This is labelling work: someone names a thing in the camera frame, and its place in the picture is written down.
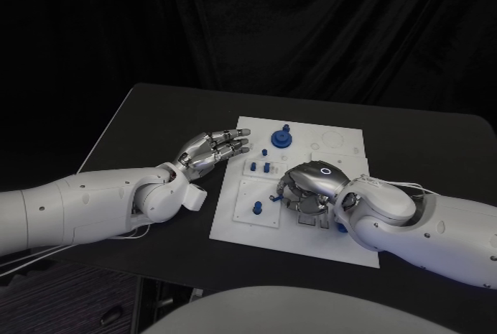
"blue part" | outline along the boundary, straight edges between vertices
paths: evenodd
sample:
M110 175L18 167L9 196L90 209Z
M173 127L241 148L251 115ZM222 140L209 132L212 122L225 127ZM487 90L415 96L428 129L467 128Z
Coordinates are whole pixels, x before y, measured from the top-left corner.
M257 204L254 205L252 212L260 215L262 213L262 203L258 201Z
M278 197L275 197L274 199L273 199L273 202L275 203L278 200L281 200L283 199L283 195L280 195Z
M290 134L290 126L284 125L283 130L271 135L271 143L277 148L284 149L293 143L293 135Z
M337 224L337 229L339 229L339 231L340 231L342 233L347 233L347 232L349 232L349 231L347 231L347 228L345 227L345 224L342 224L342 223Z

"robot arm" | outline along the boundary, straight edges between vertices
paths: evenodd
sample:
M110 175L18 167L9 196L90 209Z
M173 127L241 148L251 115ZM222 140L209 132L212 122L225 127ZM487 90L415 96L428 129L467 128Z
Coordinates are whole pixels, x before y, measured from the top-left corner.
M201 134L173 163L82 172L41 187L0 193L0 256L36 246L100 241L167 221L182 205L201 210L206 191L190 181L245 153L248 129Z
M428 194L418 203L394 185L353 181L324 162L291 169L278 185L300 197L286 206L307 214L333 208L335 220L366 249L389 251L415 266L479 287L497 288L497 208Z

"dark background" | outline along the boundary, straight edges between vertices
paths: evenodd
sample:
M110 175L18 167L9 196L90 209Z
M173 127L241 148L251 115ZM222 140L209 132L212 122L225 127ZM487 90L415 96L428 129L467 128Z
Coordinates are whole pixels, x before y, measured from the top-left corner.
M497 127L497 0L0 2L0 190L77 172L140 82L474 113Z

